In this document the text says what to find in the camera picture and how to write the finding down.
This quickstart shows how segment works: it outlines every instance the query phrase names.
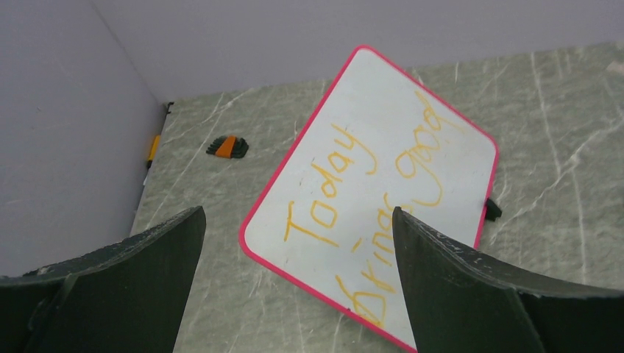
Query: white wall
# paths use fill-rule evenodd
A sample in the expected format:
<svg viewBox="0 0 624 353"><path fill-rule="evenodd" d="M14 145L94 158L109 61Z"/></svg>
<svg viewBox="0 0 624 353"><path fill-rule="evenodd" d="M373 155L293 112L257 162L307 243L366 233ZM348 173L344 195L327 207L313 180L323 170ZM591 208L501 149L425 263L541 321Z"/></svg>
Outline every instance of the white wall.
<svg viewBox="0 0 624 353"><path fill-rule="evenodd" d="M624 39L623 0L95 0L159 100Z"/></svg>
<svg viewBox="0 0 624 353"><path fill-rule="evenodd" d="M130 234L163 109L88 0L0 3L0 275Z"/></svg>

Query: pink whiteboard frame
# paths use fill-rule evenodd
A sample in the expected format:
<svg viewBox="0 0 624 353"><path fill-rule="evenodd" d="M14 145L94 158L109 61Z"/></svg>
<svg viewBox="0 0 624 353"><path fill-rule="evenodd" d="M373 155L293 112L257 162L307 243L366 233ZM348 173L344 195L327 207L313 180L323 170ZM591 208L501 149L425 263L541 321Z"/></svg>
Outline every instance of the pink whiteboard frame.
<svg viewBox="0 0 624 353"><path fill-rule="evenodd" d="M416 352L416 349L408 346L406 343L402 342L401 340L399 340L398 338L394 337L393 335L390 335L388 332L384 331L380 327L377 327L374 324L368 322L366 319L360 317L358 314L354 313L349 308L343 307L339 303L333 301L332 299L326 297L325 295L323 295L322 293L320 293L317 290L313 289L309 285L306 285L304 282L301 282L297 278L295 278L292 275L288 274L287 272L285 272L281 268L278 268L277 266L273 265L269 261L267 261L267 260L263 259L262 257L258 256L256 253L254 253L248 247L247 242L245 241L245 232L247 230L247 225L249 224L249 222L253 218L254 214L256 213L256 210L258 210L259 206L262 204L262 201L266 197L266 194L269 193L269 190L271 190L271 187L275 183L275 180L277 179L277 177L280 175L280 173L282 172L282 170L286 166L286 163L288 162L288 160L290 160L290 158L291 158L292 154L294 153L295 149L297 149L297 146L299 145L299 142L303 139L303 136L308 131L308 128L314 122L314 119L316 118L316 115L319 113L321 108L323 108L323 105L325 104L325 101L327 101L327 98L333 92L334 87L336 86L336 84L338 83L340 78L342 78L342 74L345 72L345 70L347 70L347 67L351 63L351 60L353 60L353 57L355 57L355 55L360 50L368 50L368 51L372 51L373 53L375 53L381 59L386 61L389 65L391 65L395 69L397 69L397 71L399 71L401 74L405 75L411 81L413 81L418 86L420 86L423 90L427 91L435 99L440 101L440 103L444 104L446 107L448 107L450 110L452 110L455 114L457 114L461 118L463 118L468 124L472 125L475 129L477 129L479 132L481 132L486 138L490 139L490 141L494 145L495 154L494 154L494 163L492 164L492 172L490 174L489 184L488 184L487 193L486 193L486 198L489 197L490 193L492 192L492 186L494 184L494 173L496 172L496 166L498 164L498 153L499 153L498 145L496 144L496 141L494 141L494 138L492 138L492 136L490 136L487 132L483 131L479 126L475 125L475 123L470 121L468 118L463 116L455 108L451 107L450 104L448 104L447 102L442 100L434 92L432 92L431 90L426 88L424 85L422 85L420 82L415 80L410 74L408 74L405 70L403 70L397 64L393 63L387 57L383 56L379 51L377 51L376 49L374 49L374 48L372 48L370 46L363 45L363 46L358 46L357 48L355 48L353 50L353 52L349 56L349 59L347 60L347 62L342 66L342 69L338 73L338 76L336 76L336 78L333 80L333 82L332 82L331 86L329 87L329 89L327 89L327 92L323 96L323 99L321 99L321 101L319 102L319 105L314 110L314 113L312 113L312 116L308 119L308 122L305 124L305 126L301 130L301 133L299 133L299 135L295 139L294 143L292 144L291 148L286 153L286 156L284 157L284 159L282 160L280 165L277 167L277 170L275 171L275 173L273 173L273 176L271 177L269 182L266 184L266 187L264 187L264 190L262 190L262 193L260 194L260 197L258 197L258 200L256 200L256 202L254 203L252 209L249 211L249 214L247 214L247 216L245 217L245 219L243 221L243 224L241 225L240 231L238 233L238 241L241 244L241 248L243 249L243 252L247 256L251 257L254 261L260 263L264 267L266 267L269 270L275 272L276 274L278 274L281 277L287 279L288 281L293 282L295 285L297 285L298 287L302 288L306 292L312 294L313 296L315 296L318 299L321 299L323 302L331 305L332 307L336 308L338 311L344 313L345 315L349 316L353 320L356 320L357 322L363 324L365 327L368 327L373 332L376 332L377 334L385 337L386 339L390 340L392 343L395 343L399 347L407 350L408 352ZM485 205L484 205L483 206L483 212L481 213L481 221L479 223L479 227L478 227L478 230L477 230L477 236L475 238L475 245L474 245L475 248L478 247L479 242L481 240L481 233L483 231L483 222L485 221L485 214L486 214L486 208L485 208Z"/></svg>

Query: yellow marker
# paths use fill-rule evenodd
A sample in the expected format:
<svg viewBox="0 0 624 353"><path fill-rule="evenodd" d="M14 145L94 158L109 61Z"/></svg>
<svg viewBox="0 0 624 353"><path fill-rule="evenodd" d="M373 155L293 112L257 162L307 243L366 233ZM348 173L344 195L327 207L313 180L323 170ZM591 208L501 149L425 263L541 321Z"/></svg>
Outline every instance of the yellow marker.
<svg viewBox="0 0 624 353"><path fill-rule="evenodd" d="M338 127L336 124L331 124L332 127L336 130L338 130L339 132L341 132L344 136L346 136L349 139L349 142L351 142L350 145L347 146L346 143L340 141L339 139L334 139L334 142L337 143L340 146L343 146L344 148L348 149L349 151L353 150L353 147L355 147L355 144L358 144L366 153L369 154L369 156L372 158L373 163L375 164L372 168L371 171L367 171L368 175L373 175L375 174L375 172L377 172L377 158L375 157L375 155L372 153L372 151L366 147L362 142L360 142L357 138L355 138L354 136L352 136L350 133L348 133L345 129L341 129L340 127Z"/></svg>
<svg viewBox="0 0 624 353"><path fill-rule="evenodd" d="M355 313L364 318L364 320L374 324L377 327L383 328L383 325L386 321L386 297L376 293L370 292L354 292L353 294L349 293L349 291L344 287L344 283L342 282L342 278L339 275L336 275L336 281L347 298L352 302L353 309L355 309ZM370 310L366 305L358 300L359 296L368 297L369 300L367 302L371 302L371 299L379 299L381 303L381 317L377 317L372 310Z"/></svg>
<svg viewBox="0 0 624 353"><path fill-rule="evenodd" d="M149 157L147 158L148 169L152 166L152 161L154 160L156 150L158 149L158 142L160 142L160 135L156 135L156 137L154 138L154 142L152 142L152 149L149 150Z"/></svg>
<svg viewBox="0 0 624 353"><path fill-rule="evenodd" d="M360 247L360 245L361 245L361 244L362 244L362 238L360 238L360 239L359 239L359 240L358 240L358 241L357 241L357 242L353 245L353 247L351 248L351 252L355 252L355 250L357 250L357 249Z"/></svg>
<svg viewBox="0 0 624 353"><path fill-rule="evenodd" d="M377 258L377 260L379 260L382 263L385 263L386 265L392 267L392 263L390 261L384 259L383 256L379 255L377 252L373 252L373 255Z"/></svg>
<svg viewBox="0 0 624 353"><path fill-rule="evenodd" d="M323 242L328 243L330 245L333 245L336 248L340 247L335 241L331 241L331 240L329 240L327 238L323 238L322 236L317 235L317 234L313 233L312 231L307 230L307 229L301 227L300 225L295 224L292 221L292 206L293 206L293 204L294 204L294 201L290 201L288 203L288 218L286 219L286 233L284 234L284 241L288 240L288 236L290 235L291 227L292 227L292 228L295 228L296 230L300 231L301 233L305 233L307 235L310 235L312 238L315 238L317 240L320 240L320 241L323 241Z"/></svg>

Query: gray marble surface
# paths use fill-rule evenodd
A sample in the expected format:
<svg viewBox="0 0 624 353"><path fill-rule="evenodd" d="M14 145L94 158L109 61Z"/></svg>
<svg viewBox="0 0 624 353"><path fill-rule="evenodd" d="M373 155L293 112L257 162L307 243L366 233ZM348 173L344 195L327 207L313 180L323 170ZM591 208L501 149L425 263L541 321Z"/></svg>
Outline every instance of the gray marble surface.
<svg viewBox="0 0 624 353"><path fill-rule="evenodd" d="M607 43L409 70L499 144L492 195L503 217L485 225L482 251L551 277L624 289L622 62L624 46ZM176 352L400 351L238 245L244 216L329 83L171 107L133 232L186 207L205 209L203 253ZM206 155L226 134L249 141L244 159Z"/></svg>

